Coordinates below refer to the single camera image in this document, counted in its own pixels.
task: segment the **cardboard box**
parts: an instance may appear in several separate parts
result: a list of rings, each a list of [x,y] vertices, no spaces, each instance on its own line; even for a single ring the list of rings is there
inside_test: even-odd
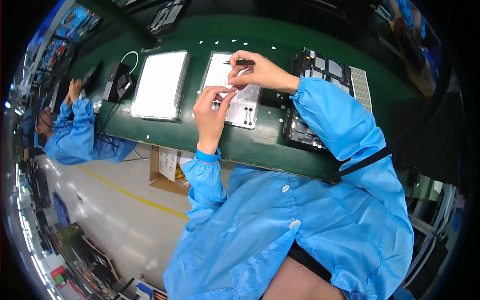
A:
[[[187,196],[190,185],[185,186],[182,181],[168,181],[165,176],[158,172],[158,147],[152,146],[152,158],[150,159],[150,186],[178,195]]]

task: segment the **gray floor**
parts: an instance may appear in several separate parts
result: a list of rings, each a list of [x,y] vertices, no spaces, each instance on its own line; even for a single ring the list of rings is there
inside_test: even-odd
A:
[[[150,150],[146,144],[137,146],[142,157],[150,157]],[[57,191],[65,202],[70,221],[78,222],[113,258],[119,276],[128,281],[143,274],[147,283],[163,288],[163,272],[188,220],[158,205],[184,214],[191,208],[188,198],[149,186],[149,160],[74,166],[60,165],[46,156],[37,160],[50,192]],[[232,163],[222,163],[226,188],[232,169]]]

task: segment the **wrist strap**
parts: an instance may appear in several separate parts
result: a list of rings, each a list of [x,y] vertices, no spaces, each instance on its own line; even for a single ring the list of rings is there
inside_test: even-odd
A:
[[[213,163],[215,161],[217,161],[219,158],[220,160],[222,159],[220,157],[222,153],[220,152],[220,148],[217,147],[216,149],[216,154],[205,154],[203,153],[202,151],[198,150],[197,149],[197,158],[205,163]]]

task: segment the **hand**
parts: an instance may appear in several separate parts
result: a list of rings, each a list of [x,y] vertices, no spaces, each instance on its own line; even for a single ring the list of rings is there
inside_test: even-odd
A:
[[[72,79],[70,81],[70,87],[68,89],[68,96],[70,97],[70,101],[75,103],[78,96],[80,95],[80,90],[82,89],[82,81],[80,79]]]
[[[255,64],[237,66],[238,59],[253,60]],[[293,95],[297,92],[300,83],[299,77],[288,74],[258,53],[239,50],[230,57],[230,66],[233,70],[228,74],[228,84],[233,86],[233,91],[242,90],[248,84],[255,84]]]
[[[67,106],[72,106],[73,104],[72,99],[70,98],[70,95],[68,93],[65,96],[65,103],[67,103]]]
[[[405,19],[402,16],[395,17],[395,22],[393,23],[393,32],[398,38],[404,37],[407,34],[407,23],[405,23]]]
[[[219,95],[221,93],[229,94],[222,98]],[[204,88],[193,107],[199,135],[198,150],[205,154],[215,154],[225,125],[228,106],[234,96],[235,93],[232,90],[223,86],[206,86]],[[212,103],[215,99],[221,101],[218,110],[212,110]]]

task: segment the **green workbench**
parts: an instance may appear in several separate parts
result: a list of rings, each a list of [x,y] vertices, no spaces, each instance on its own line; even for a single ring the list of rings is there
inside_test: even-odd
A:
[[[195,152],[198,132],[192,109],[213,50],[235,52],[244,49],[258,52],[290,72],[292,58],[306,47],[346,65],[365,70],[372,96],[373,114],[377,125],[384,131],[387,142],[392,139],[391,107],[398,101],[419,96],[417,90],[352,46],[321,32],[281,21],[235,15],[191,17],[182,19],[174,32],[161,36],[161,39],[159,49],[144,53],[129,37],[122,36],[77,60],[69,77],[80,78],[99,61],[103,61],[104,67],[94,86],[95,91],[88,95],[96,101],[103,95],[111,64],[120,61],[128,51],[135,50],[140,54],[138,67],[133,72],[138,78],[146,55],[187,50],[190,63],[180,112],[181,121],[173,123],[133,118],[128,113],[132,101],[130,96],[114,109],[106,125],[106,116],[112,104],[103,103],[97,117],[97,132],[101,132],[98,125],[100,121],[105,133],[109,135]],[[124,63],[133,66],[135,55],[129,55]],[[219,145],[222,154],[230,161],[313,178],[322,178],[337,171],[341,163],[332,156],[299,150],[286,144],[282,135],[283,123],[279,121],[284,118],[285,111],[280,107],[288,106],[291,100],[282,93],[277,97],[277,93],[274,90],[263,91],[254,130],[225,126]]]

